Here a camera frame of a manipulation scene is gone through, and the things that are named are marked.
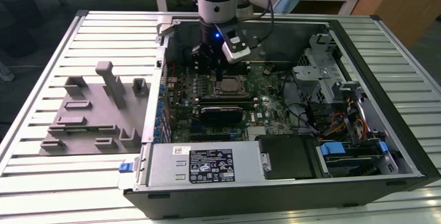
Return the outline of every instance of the motherboard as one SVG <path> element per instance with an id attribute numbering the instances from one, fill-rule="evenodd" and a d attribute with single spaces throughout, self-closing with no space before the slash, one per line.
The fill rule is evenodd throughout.
<path id="1" fill-rule="evenodd" d="M 256 135 L 291 134 L 280 98 L 281 76 L 264 63 L 248 63 L 247 74 L 200 75 L 188 67 L 168 69 L 171 142 L 243 141 Z"/>

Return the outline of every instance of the green circuit board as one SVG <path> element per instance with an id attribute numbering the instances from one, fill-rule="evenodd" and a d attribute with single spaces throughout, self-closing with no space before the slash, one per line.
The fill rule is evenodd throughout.
<path id="1" fill-rule="evenodd" d="M 281 79 L 277 72 L 263 75 L 264 64 L 249 64 L 251 70 L 245 75 L 228 76 L 240 82 L 240 94 L 252 96 L 245 103 L 241 121 L 235 124 L 216 126 L 204 125 L 197 119 L 200 106 L 197 98 L 216 93 L 215 77 L 197 75 L 184 68 L 171 68 L 168 71 L 168 97 L 171 106 L 171 142 L 196 142 L 205 135 L 223 135 L 229 141 L 248 140 L 247 128 L 263 127 L 265 134 L 291 134 L 292 124 L 279 96 Z"/>

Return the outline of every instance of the slotted metal table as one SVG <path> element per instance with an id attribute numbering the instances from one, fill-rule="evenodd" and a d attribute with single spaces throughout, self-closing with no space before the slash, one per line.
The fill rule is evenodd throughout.
<path id="1" fill-rule="evenodd" d="M 156 43 L 157 24 L 173 15 L 196 14 L 82 13 L 73 19 L 0 145 L 1 223 L 441 222 L 441 182 L 359 207 L 148 220 L 117 189 L 117 167 L 136 154 L 42 157 L 40 141 L 65 95 L 61 86 L 66 77 L 81 75 L 86 83 L 101 83 L 94 64 L 109 60 L 122 82 L 134 77 L 157 80 L 155 64 L 163 55 Z M 434 165 L 441 167 L 441 88 L 383 23 L 367 16 L 283 17 L 339 20 Z"/>

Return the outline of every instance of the blue plastic clip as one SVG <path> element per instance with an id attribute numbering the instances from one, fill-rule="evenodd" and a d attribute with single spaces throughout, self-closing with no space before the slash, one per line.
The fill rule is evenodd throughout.
<path id="1" fill-rule="evenodd" d="M 326 142 L 319 146 L 323 156 L 328 154 L 346 153 L 343 143 L 340 142 Z"/>
<path id="2" fill-rule="evenodd" d="M 383 153 L 388 151 L 387 145 L 383 141 L 379 141 L 378 145 Z"/>
<path id="3" fill-rule="evenodd" d="M 133 163 L 121 163 L 117 169 L 118 173 L 133 172 Z"/>

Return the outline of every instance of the power supply label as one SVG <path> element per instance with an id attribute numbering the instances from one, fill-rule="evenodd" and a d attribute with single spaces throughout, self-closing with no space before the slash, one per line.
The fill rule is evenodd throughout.
<path id="1" fill-rule="evenodd" d="M 191 150 L 188 169 L 192 184 L 233 182 L 232 150 Z"/>

